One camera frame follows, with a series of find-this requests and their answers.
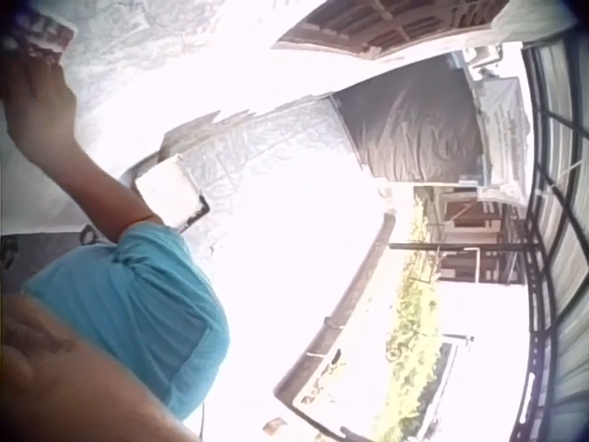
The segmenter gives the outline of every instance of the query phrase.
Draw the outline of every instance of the metal frame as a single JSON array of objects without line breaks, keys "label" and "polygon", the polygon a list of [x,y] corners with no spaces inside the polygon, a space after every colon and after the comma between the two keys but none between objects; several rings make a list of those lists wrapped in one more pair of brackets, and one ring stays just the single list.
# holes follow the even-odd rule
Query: metal frame
[{"label": "metal frame", "polygon": [[[579,168],[575,167],[583,155],[583,139],[589,140],[589,133],[582,127],[583,103],[580,97],[582,77],[579,66],[579,42],[582,37],[580,28],[568,29],[555,36],[536,41],[525,45],[522,50],[525,68],[528,74],[528,81],[532,89],[532,106],[534,113],[535,129],[535,158],[536,165],[533,172],[533,190],[536,196],[530,198],[526,213],[525,227],[527,235],[538,244],[538,251],[543,261],[540,265],[537,262],[537,253],[527,256],[525,260],[526,273],[528,277],[528,291],[530,295],[530,356],[528,362],[528,378],[525,383],[524,397],[520,403],[518,421],[512,433],[511,442],[530,440],[532,428],[539,421],[539,428],[535,439],[545,441],[550,432],[550,413],[555,407],[572,401],[572,398],[564,398],[554,401],[555,377],[559,351],[559,326],[575,310],[589,286],[589,273],[583,279],[572,299],[557,315],[556,293],[552,280],[551,267],[559,253],[564,233],[568,226],[571,227],[575,237],[583,251],[584,258],[589,263],[589,242],[579,223],[579,219],[573,211],[572,204],[579,186]],[[553,44],[564,45],[567,65],[569,67],[569,93],[572,99],[572,118],[570,120],[554,113],[548,106],[547,81],[544,75],[541,57],[539,53],[546,47]],[[558,146],[551,145],[550,121],[560,124],[572,130],[572,154],[571,168],[566,175],[566,186],[564,192],[555,185],[554,177],[549,175],[548,164],[551,149]],[[545,246],[544,239],[538,226],[538,219],[542,215],[543,194],[551,192],[556,202],[561,207],[559,223],[553,243],[549,249]],[[534,385],[531,388],[529,406],[524,410],[528,391],[529,374],[535,375]],[[545,383],[545,401],[539,404],[540,390]],[[525,421],[520,424],[519,418],[525,415]]]}]

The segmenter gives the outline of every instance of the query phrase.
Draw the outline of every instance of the skin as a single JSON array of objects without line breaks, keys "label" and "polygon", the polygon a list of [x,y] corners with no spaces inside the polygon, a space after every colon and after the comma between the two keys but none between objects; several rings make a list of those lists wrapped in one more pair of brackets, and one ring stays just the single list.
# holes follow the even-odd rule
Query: skin
[{"label": "skin", "polygon": [[[0,61],[0,97],[20,152],[111,241],[136,223],[162,224],[75,140],[75,95],[62,67],[23,54]],[[23,440],[198,440],[123,366],[31,297],[2,296],[2,328],[2,425]]]},{"label": "skin", "polygon": [[133,224],[162,220],[102,170],[75,140],[75,95],[59,64],[23,54],[2,61],[8,134],[18,150],[57,183],[112,242]]},{"label": "skin", "polygon": [[22,440],[198,441],[130,372],[34,299],[4,295],[2,310],[2,416]]}]

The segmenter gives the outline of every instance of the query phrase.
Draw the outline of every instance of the blue shirt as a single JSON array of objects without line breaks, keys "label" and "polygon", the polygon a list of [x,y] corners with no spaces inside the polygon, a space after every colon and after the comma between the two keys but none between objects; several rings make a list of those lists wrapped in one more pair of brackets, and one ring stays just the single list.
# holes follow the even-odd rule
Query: blue shirt
[{"label": "blue shirt", "polygon": [[183,420],[225,359],[225,313],[182,237],[141,223],[118,245],[80,247],[25,283],[24,292],[127,366]]}]

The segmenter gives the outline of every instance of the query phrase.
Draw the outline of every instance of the grass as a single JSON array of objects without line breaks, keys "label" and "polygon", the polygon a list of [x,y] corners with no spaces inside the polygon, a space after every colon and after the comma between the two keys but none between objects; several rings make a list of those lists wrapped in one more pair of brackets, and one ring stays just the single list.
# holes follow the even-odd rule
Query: grass
[{"label": "grass", "polygon": [[[416,198],[410,240],[428,240],[424,198]],[[432,254],[409,252],[398,290],[394,328],[387,340],[391,376],[386,404],[375,425],[374,440],[378,442],[401,442],[421,427],[428,405],[424,397],[430,396],[423,393],[434,381],[441,345],[437,270]]]}]

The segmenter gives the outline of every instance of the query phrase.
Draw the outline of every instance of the roof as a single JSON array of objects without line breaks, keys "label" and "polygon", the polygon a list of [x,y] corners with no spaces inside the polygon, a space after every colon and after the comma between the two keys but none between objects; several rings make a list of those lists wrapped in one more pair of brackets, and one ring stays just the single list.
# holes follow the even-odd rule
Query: roof
[{"label": "roof", "polygon": [[568,441],[589,416],[589,38],[569,29],[522,54],[535,131],[523,257],[531,330],[511,442]]}]

